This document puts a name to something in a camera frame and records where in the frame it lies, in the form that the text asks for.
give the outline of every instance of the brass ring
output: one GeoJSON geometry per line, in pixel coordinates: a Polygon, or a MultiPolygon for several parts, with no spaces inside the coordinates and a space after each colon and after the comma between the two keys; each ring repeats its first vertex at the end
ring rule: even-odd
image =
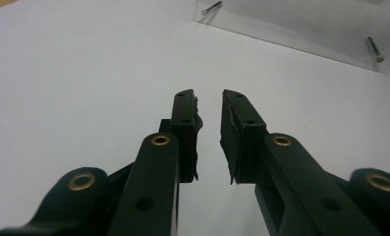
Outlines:
{"type": "Polygon", "coordinates": [[[368,181],[368,183],[370,185],[372,185],[373,187],[380,189],[382,191],[385,191],[385,192],[390,192],[390,179],[389,178],[382,176],[382,175],[379,175],[379,174],[368,174],[368,175],[366,175],[365,178],[366,178],[366,181],[368,181]],[[382,180],[385,182],[385,184],[378,182],[377,180],[382,180]]]}
{"type": "Polygon", "coordinates": [[[165,146],[170,143],[170,138],[167,136],[155,136],[151,139],[151,143],[156,146],[165,146]]]}
{"type": "Polygon", "coordinates": [[[90,172],[75,175],[69,182],[69,189],[72,191],[81,191],[89,188],[96,181],[94,175],[90,172]],[[78,180],[84,179],[83,183],[77,183],[78,180]]]}
{"type": "Polygon", "coordinates": [[[290,146],[292,141],[283,136],[275,136],[272,141],[278,146],[290,146]]]}

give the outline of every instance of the transparent acrylic plate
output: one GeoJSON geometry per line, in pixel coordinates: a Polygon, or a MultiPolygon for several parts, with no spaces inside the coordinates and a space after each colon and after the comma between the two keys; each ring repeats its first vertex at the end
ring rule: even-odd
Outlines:
{"type": "Polygon", "coordinates": [[[390,0],[223,0],[204,11],[218,2],[196,0],[195,21],[374,71],[390,67],[390,0]]]}

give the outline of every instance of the screw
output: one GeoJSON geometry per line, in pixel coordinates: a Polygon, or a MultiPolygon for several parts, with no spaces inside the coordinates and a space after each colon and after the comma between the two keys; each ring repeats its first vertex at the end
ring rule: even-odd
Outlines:
{"type": "Polygon", "coordinates": [[[212,10],[212,9],[214,9],[214,8],[217,8],[217,7],[219,7],[219,6],[221,6],[222,5],[222,1],[219,1],[219,2],[217,2],[217,3],[215,3],[215,4],[213,4],[211,7],[209,7],[208,9],[204,9],[203,11],[201,11],[201,14],[203,15],[203,16],[206,16],[209,12],[210,12],[210,10],[212,10]]]}
{"type": "Polygon", "coordinates": [[[376,56],[375,57],[376,63],[383,62],[385,58],[381,55],[381,53],[379,53],[378,48],[376,47],[374,40],[372,40],[372,37],[368,38],[368,42],[371,45],[372,50],[374,50],[374,53],[375,53],[375,56],[376,56]]]}

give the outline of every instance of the white tabletop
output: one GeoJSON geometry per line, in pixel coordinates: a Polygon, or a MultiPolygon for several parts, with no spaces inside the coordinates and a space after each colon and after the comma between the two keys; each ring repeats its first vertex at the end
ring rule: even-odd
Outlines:
{"type": "Polygon", "coordinates": [[[193,22],[195,1],[18,1],[0,9],[0,228],[27,223],[65,173],[131,163],[194,89],[199,181],[179,235],[267,235],[253,185],[230,185],[221,94],[245,94],[270,132],[326,170],[390,173],[386,74],[193,22]]]}

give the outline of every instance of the metal rod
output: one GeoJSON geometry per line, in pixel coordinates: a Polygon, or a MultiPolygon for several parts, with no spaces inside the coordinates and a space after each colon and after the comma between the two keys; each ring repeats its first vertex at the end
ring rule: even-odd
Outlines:
{"type": "Polygon", "coordinates": [[[369,42],[369,44],[371,45],[372,50],[373,50],[374,53],[375,53],[375,61],[376,61],[376,63],[381,63],[381,62],[383,62],[385,58],[381,55],[381,53],[379,53],[379,50],[378,50],[378,48],[376,47],[375,42],[374,42],[374,40],[372,39],[372,37],[370,37],[370,36],[368,37],[368,42],[369,42]]]}
{"type": "Polygon", "coordinates": [[[222,1],[219,1],[219,2],[217,2],[217,3],[215,3],[215,4],[213,4],[211,7],[209,7],[209,8],[207,8],[207,9],[204,9],[203,11],[201,11],[201,14],[202,14],[203,16],[206,16],[206,15],[210,12],[210,10],[212,10],[212,9],[214,9],[214,8],[217,8],[217,7],[221,6],[221,5],[222,5],[222,1]]]}

